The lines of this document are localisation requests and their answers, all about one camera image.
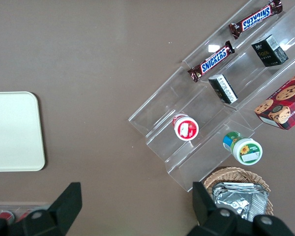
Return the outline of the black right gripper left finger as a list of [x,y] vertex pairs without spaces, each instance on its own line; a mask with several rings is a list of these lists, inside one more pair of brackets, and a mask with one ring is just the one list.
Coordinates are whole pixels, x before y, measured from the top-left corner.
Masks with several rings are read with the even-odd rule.
[[64,236],[82,208],[81,184],[73,182],[47,208],[39,208],[9,227],[11,236]]

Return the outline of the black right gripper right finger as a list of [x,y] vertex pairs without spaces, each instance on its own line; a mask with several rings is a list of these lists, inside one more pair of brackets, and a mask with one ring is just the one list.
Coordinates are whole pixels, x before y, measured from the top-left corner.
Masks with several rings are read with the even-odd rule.
[[226,208],[218,208],[201,182],[193,183],[192,202],[198,225],[189,236],[236,235],[236,215]]

